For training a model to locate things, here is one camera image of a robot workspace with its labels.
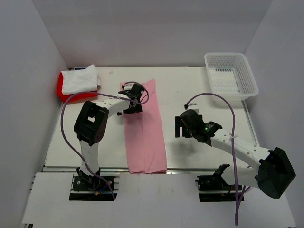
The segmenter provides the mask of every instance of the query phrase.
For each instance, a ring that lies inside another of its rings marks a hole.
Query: folded white towel
[[[97,90],[100,85],[95,65],[90,65],[84,70],[61,71],[63,76],[62,94],[69,95],[83,91]]]

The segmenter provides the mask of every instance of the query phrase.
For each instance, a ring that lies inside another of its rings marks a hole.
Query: white platform
[[[208,76],[201,67],[115,67],[98,68],[102,89],[100,92],[115,95],[120,82],[146,82],[154,78],[161,112],[163,132],[167,153],[168,168],[214,170],[223,163],[232,164],[231,155],[194,139],[175,138],[174,117],[183,111],[183,105],[194,95],[210,92]],[[210,96],[195,99],[199,112],[205,121],[214,121],[228,131],[232,128],[232,115],[227,107],[217,107]],[[80,149],[73,127],[83,103],[69,104],[64,118],[64,129],[68,140]],[[237,103],[236,134],[253,142],[253,136],[247,122],[246,113],[241,103]],[[99,145],[98,161],[103,168],[127,168],[124,126],[121,116],[112,116],[108,120],[106,133]],[[247,165],[238,160],[239,167]],[[48,167],[78,167],[80,158],[66,145],[59,121],[54,131],[45,162]]]
[[[69,201],[73,174],[38,173],[23,223],[34,228],[234,228],[234,202],[199,202],[195,174],[120,174],[114,202]],[[245,194],[240,228],[295,226],[287,200]]]

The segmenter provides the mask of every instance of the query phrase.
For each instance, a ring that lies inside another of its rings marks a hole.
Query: pink towel
[[[129,171],[130,173],[165,172],[167,170],[166,148],[155,80],[143,83],[143,86],[149,91],[150,99],[142,105],[142,112],[123,115]]]

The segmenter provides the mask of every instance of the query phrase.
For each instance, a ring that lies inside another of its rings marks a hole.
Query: red cloth
[[[63,84],[63,76],[62,76],[62,73],[60,73],[60,75],[58,77],[56,94],[57,94],[57,96],[59,96],[59,98],[62,102],[65,102],[72,94],[63,95],[62,94],[62,84]],[[81,99],[84,99],[87,97],[94,97],[94,96],[97,96],[97,94],[79,94],[79,95],[74,96],[71,100],[69,100],[69,102],[78,101],[78,100],[81,100]]]

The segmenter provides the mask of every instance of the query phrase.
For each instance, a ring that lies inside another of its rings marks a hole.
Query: purple cable
[[[234,149],[234,138],[233,138],[233,136],[234,136],[234,130],[235,130],[235,127],[236,127],[236,117],[235,117],[233,108],[229,104],[229,102],[225,98],[221,97],[220,95],[214,94],[214,93],[201,93],[201,94],[197,94],[194,97],[192,97],[185,105],[188,105],[194,98],[196,98],[198,96],[201,96],[201,95],[217,96],[218,98],[222,99],[228,105],[228,107],[230,108],[231,113],[232,113],[233,123],[232,123],[232,131],[231,131],[231,136],[232,136],[232,138],[231,138],[231,148],[232,148],[232,160],[233,160],[233,169],[234,169],[234,182],[235,182],[235,189],[236,189],[236,213],[235,213],[235,217],[234,217],[234,224],[237,226],[238,225],[238,209],[239,209],[239,206],[241,204],[241,201],[242,201],[244,193],[247,190],[249,190],[249,188],[247,190],[245,190],[245,186],[244,186],[243,191],[240,194],[241,199],[239,200],[239,198],[238,198],[239,197],[239,194],[238,194],[238,182],[237,182],[238,181],[237,160],[236,160],[236,153],[235,153],[235,149]]]
[[[136,103],[136,104],[138,104],[138,105],[143,105],[143,104],[145,104],[145,103],[147,103],[148,102],[148,100],[149,100],[149,92],[148,92],[148,90],[144,87],[144,90],[147,92],[147,100],[145,101],[145,102],[137,102],[137,101],[134,101],[134,100],[131,100],[131,99],[129,99],[129,98],[124,98],[124,97],[120,97],[120,99],[122,99],[122,100],[126,100],[126,101],[131,101],[131,102],[133,102],[133,103]],[[95,173],[93,173],[92,172],[92,170],[90,169],[90,167],[88,166],[88,164],[86,163],[86,160],[85,160],[85,158],[81,155],[81,153],[79,153],[76,149],[75,149],[75,147],[74,146],[72,146],[72,144],[67,140],[67,137],[66,137],[66,134],[65,134],[65,132],[64,132],[64,129],[63,129],[63,116],[64,116],[64,112],[65,112],[65,109],[66,109],[66,105],[67,105],[67,103],[74,97],[74,96],[77,96],[77,95],[79,95],[79,94],[97,94],[97,95],[101,95],[101,96],[107,96],[107,97],[111,97],[111,98],[117,98],[117,96],[113,96],[113,95],[108,95],[108,94],[102,94],[102,93],[96,93],[96,92],[79,92],[79,93],[76,93],[76,94],[73,94],[73,95],[71,95],[67,100],[66,100],[66,102],[64,102],[63,103],[63,106],[62,106],[62,110],[61,110],[61,117],[60,117],[60,129],[61,129],[61,134],[62,134],[62,137],[63,137],[63,139],[65,140],[65,142],[68,144],[68,146],[81,158],[81,160],[84,162],[84,164],[85,164],[85,167],[86,167],[86,169],[93,175],[93,176],[96,176],[96,177],[98,177],[98,178],[100,178],[100,179],[102,179],[105,183],[106,183],[106,185],[109,187],[109,189],[110,189],[110,192],[111,192],[111,194],[112,194],[112,196],[113,196],[113,199],[115,200],[115,195],[114,195],[114,193],[113,193],[113,190],[112,190],[112,188],[111,188],[111,186],[110,186],[110,184],[108,183],[108,181],[105,179],[105,178],[103,178],[102,176],[99,176],[99,175],[97,175],[97,174],[95,174]]]

